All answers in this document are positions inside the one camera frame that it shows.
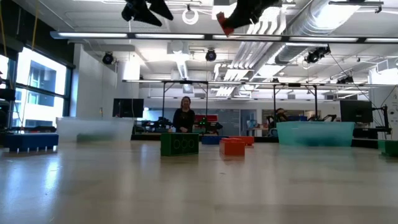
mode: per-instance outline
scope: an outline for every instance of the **gray floor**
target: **gray floor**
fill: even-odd
[[[160,142],[0,150],[0,223],[394,223],[398,162],[374,149],[256,144],[160,157]]]

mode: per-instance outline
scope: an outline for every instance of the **red object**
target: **red object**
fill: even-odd
[[[223,29],[224,34],[225,34],[226,36],[229,36],[230,34],[233,34],[234,29],[228,28],[228,27],[224,27],[224,26],[223,26],[223,23],[224,23],[224,21],[225,21],[225,16],[224,16],[224,13],[223,13],[223,12],[219,12],[219,13],[217,14],[217,20],[218,20],[218,23],[220,24],[220,26],[221,26],[221,28]]]
[[[236,138],[223,138],[220,141],[220,153],[226,156],[244,156],[244,141]]]
[[[195,115],[195,122],[202,121],[203,118],[206,118],[206,115]],[[207,115],[207,122],[217,122],[218,115]]]
[[[244,141],[247,146],[252,146],[254,144],[254,137],[252,136],[230,136],[230,137]]]

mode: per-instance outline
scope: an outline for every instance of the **teal plastic tub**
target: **teal plastic tub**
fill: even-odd
[[[350,147],[353,122],[282,122],[277,123],[279,144],[287,146]]]

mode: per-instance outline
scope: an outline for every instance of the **green box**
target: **green box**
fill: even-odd
[[[398,141],[379,140],[379,149],[384,156],[398,156]]]
[[[162,156],[181,156],[199,153],[199,134],[162,133]]]

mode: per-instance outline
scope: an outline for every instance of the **monitor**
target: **monitor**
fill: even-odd
[[[119,118],[141,118],[144,99],[114,99],[113,116]]]
[[[361,100],[340,101],[341,121],[372,123],[372,102]]]

